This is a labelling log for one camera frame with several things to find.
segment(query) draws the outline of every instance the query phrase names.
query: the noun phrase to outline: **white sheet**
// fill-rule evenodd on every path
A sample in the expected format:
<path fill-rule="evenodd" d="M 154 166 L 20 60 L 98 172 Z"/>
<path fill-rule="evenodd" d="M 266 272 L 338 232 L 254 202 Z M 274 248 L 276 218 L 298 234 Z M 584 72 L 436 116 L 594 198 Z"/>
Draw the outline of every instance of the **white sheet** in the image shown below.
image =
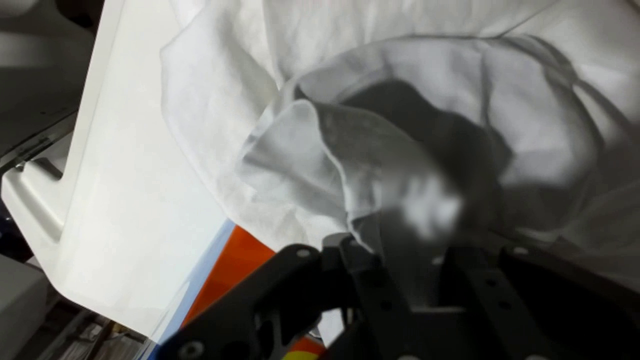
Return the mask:
<path fill-rule="evenodd" d="M 292 76 L 346 50 L 398 36 L 536 36 L 554 48 L 540 62 L 574 72 L 576 98 L 598 128 L 608 188 L 580 204 L 562 238 L 528 232 L 552 250 L 636 286 L 640 274 L 634 146 L 640 126 L 640 16 L 624 0 L 354 0 L 174 2 L 182 34 L 164 50 L 164 114 L 208 190 L 232 220 L 272 248 L 320 244 L 346 224 L 298 204 L 256 200 L 232 170 L 242 142 Z"/>

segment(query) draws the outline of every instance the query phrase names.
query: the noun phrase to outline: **white fabric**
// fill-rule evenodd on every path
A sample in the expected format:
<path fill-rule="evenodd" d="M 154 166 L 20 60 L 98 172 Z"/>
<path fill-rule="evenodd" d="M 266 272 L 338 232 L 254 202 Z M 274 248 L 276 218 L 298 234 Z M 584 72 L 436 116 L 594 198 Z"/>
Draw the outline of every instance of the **white fabric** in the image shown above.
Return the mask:
<path fill-rule="evenodd" d="M 434 102 L 436 108 L 472 112 L 472 106 L 464 102 L 474 102 L 474 98 L 464 98 L 462 94 L 466 90 L 472 92 L 474 88 L 470 86 L 474 84 L 494 84 L 494 76 L 502 76 L 498 84 L 508 84 L 506 88 L 516 86 L 536 94 L 532 100 L 540 102 L 526 104 L 524 98 L 518 98 L 518 92 L 510 96 L 504 92 L 504 100 L 496 100 L 496 110 L 504 112 L 506 122 L 496 128 L 512 132 L 504 138 L 510 140 L 508 148 L 516 154 L 526 154 L 536 146 L 560 146 L 556 150 L 566 158 L 552 158 L 558 166 L 550 168 L 546 166 L 550 156 L 524 160 L 522 166 L 500 174 L 500 182 L 518 188 L 530 186 L 520 184 L 522 178 L 532 178 L 532 184 L 568 188 L 572 186 L 572 176 L 588 172 L 602 186 L 586 188 L 590 196 L 578 192 L 580 188 L 572 188 L 566 202 L 554 196 L 528 198 L 540 206 L 536 212 L 510 204 L 508 212 L 516 210 L 520 214 L 520 218 L 516 216 L 518 222 L 510 222 L 510 230 L 542 240 L 578 264 L 640 288 L 640 262 L 636 262 L 640 256 L 640 240 L 636 240 L 640 230 L 634 226 L 638 222 L 634 208 L 640 204 L 638 192 L 634 192 L 634 186 L 638 188 L 634 182 L 638 180 L 636 168 L 640 168 L 634 156 L 634 146 L 638 146 L 634 128 L 640 126 L 640 106 L 636 102 L 640 96 L 640 16 L 632 2 L 192 0 L 176 2 L 176 8 L 184 8 L 180 16 L 184 30 L 164 50 L 164 114 L 194 170 L 222 202 L 230 218 L 272 248 L 290 242 L 320 244 L 326 234 L 348 228 L 348 216 L 342 216 L 340 222 L 334 216 L 336 212 L 308 208 L 310 200 L 300 202 L 298 198 L 296 202 L 296 198 L 286 198 L 288 202 L 284 202 L 282 196 L 278 202 L 266 200 L 278 196 L 264 194 L 262 182 L 252 182 L 246 172 L 240 176 L 234 168 L 244 140 L 286 80 L 306 74 L 346 50 L 412 34 L 540 38 L 542 42 L 510 44 L 512 52 L 518 48 L 518 54 L 528 54 L 530 66 L 538 66 L 534 72 L 510 60 L 504 62 L 506 68 L 482 72 L 470 68 L 470 64 L 478 64 L 474 56 L 446 58 L 442 54 L 434 62 L 454 68 L 456 60 L 460 60 L 458 72 L 454 78 L 436 76 L 424 80 L 424 84 L 432 86 L 432 92 L 424 98 Z M 546 76 L 552 76 L 558 82 L 556 86 L 562 88 L 556 94 L 558 98 L 550 96 L 558 88 L 548 86 Z M 528 110 L 524 114 L 528 118 L 542 114 L 540 124 L 546 124 L 546 128 L 538 126 L 536 130 L 544 138 L 552 136 L 550 142 L 540 144 L 540 136 L 532 136 L 528 128 L 516 124 L 514 118 L 522 116 L 522 110 Z M 526 214 L 550 210 L 546 200 L 554 204 L 552 210 L 560 212 L 562 218 L 554 224 L 528 222 Z M 482 216 L 478 220 L 468 212 L 462 214 L 462 220 L 484 224 Z"/>

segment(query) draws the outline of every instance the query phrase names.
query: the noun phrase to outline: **gray fabric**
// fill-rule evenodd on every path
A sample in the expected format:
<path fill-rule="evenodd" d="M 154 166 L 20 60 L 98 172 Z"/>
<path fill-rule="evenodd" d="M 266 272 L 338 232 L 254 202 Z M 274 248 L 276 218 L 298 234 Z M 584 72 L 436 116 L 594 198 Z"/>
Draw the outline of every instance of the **gray fabric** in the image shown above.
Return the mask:
<path fill-rule="evenodd" d="M 424 306 L 456 222 L 556 246 L 638 180 L 610 172 L 640 164 L 612 108 L 538 40 L 388 40 L 290 80 L 236 174 L 344 224 Z"/>

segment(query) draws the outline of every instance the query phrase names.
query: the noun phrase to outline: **orange surface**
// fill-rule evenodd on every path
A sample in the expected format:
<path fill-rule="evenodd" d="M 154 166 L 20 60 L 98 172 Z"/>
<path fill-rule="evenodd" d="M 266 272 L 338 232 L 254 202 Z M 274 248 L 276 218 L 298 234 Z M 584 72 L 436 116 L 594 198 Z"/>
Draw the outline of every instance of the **orange surface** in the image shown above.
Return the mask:
<path fill-rule="evenodd" d="M 202 284 L 192 308 L 184 316 L 182 326 L 198 318 L 200 312 L 204 312 L 210 304 L 218 302 L 228 290 L 232 290 L 236 284 L 248 278 L 272 256 L 274 252 L 270 248 L 266 248 L 252 234 L 236 226 L 216 266 Z M 320 342 L 312 338 L 302 338 L 292 346 L 292 354 L 288 354 L 286 358 L 296 360 L 302 356 L 304 360 L 308 360 L 322 354 L 322 350 L 324 346 Z"/>

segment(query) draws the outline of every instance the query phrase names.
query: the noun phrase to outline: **white cloth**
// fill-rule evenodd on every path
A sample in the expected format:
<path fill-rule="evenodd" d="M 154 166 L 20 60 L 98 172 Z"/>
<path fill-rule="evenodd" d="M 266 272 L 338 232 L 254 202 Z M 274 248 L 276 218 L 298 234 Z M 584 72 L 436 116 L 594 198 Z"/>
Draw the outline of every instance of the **white cloth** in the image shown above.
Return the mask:
<path fill-rule="evenodd" d="M 464 44 L 460 40 L 438 40 L 430 46 L 440 44 L 438 50 L 442 52 L 420 54 L 432 62 L 420 68 L 430 76 L 402 78 L 410 86 L 400 90 L 418 90 L 420 96 L 416 98 L 428 100 L 440 112 L 452 112 L 452 116 L 462 116 L 470 124 L 498 132 L 504 138 L 504 158 L 508 160 L 496 172 L 482 172 L 484 162 L 500 162 L 492 156 L 482 158 L 482 132 L 476 138 L 474 130 L 462 128 L 462 140 L 478 142 L 482 162 L 476 162 L 468 150 L 458 152 L 458 148 L 452 148 L 456 150 L 452 154 L 462 154 L 462 158 L 446 160 L 450 152 L 438 154 L 438 146 L 428 148 L 416 140 L 418 132 L 410 132 L 422 150 L 428 148 L 424 160 L 420 160 L 420 174 L 438 174 L 434 176 L 438 184 L 446 184 L 446 176 L 452 178 L 466 202 L 460 218 L 464 224 L 506 228 L 538 240 L 538 244 L 578 264 L 640 288 L 640 228 L 636 226 L 640 214 L 634 210 L 640 204 L 640 192 L 634 190 L 640 188 L 638 138 L 634 136 L 638 134 L 634 128 L 640 126 L 640 104 L 636 102 L 640 96 L 640 16 L 632 2 L 354 0 L 324 4 L 310 0 L 180 0 L 176 10 L 184 30 L 164 50 L 164 114 L 194 170 L 230 218 L 272 248 L 290 242 L 320 244 L 326 234 L 346 230 L 358 218 L 350 216 L 352 208 L 334 212 L 330 210 L 332 202 L 322 202 L 320 196 L 310 198 L 306 190 L 296 192 L 302 182 L 292 182 L 292 188 L 270 194 L 268 184 L 272 180 L 262 178 L 268 174 L 234 168 L 242 144 L 284 82 L 308 72 L 318 74 L 322 72 L 322 68 L 314 72 L 318 64 L 326 66 L 338 54 L 376 40 L 416 34 L 540 38 L 542 42 Z M 396 58 L 396 62 L 416 62 L 420 60 L 416 52 L 406 50 L 402 54 L 408 56 Z M 314 118 L 312 112 L 318 112 L 314 100 L 322 100 L 322 88 L 336 84 L 344 88 L 348 80 L 354 78 L 334 76 L 324 80 L 316 76 L 316 82 L 324 86 L 306 94 L 312 102 L 294 102 L 290 108 L 284 106 L 284 112 L 304 112 L 304 116 Z M 258 138 L 250 142 L 270 136 L 274 128 L 268 128 L 270 120 L 266 118 L 282 116 L 274 108 L 264 112 L 264 126 L 256 130 Z M 282 140 L 282 134 L 274 136 L 270 144 L 278 144 L 278 140 Z M 258 166 L 278 164 L 274 154 L 280 152 L 266 152 Z M 300 176 L 308 172 L 284 168 L 282 174 Z M 326 172 L 324 180 L 316 180 L 312 186 L 334 194 L 336 188 L 332 186 L 336 182 L 326 180 L 330 174 Z M 500 186 L 500 192 L 484 192 L 482 186 L 490 184 L 492 178 L 508 192 L 502 192 Z M 450 200 L 456 192 L 444 190 L 442 194 Z M 490 194 L 500 194 L 498 202 L 490 202 Z M 370 208 L 382 210 L 384 204 L 376 202 Z"/>

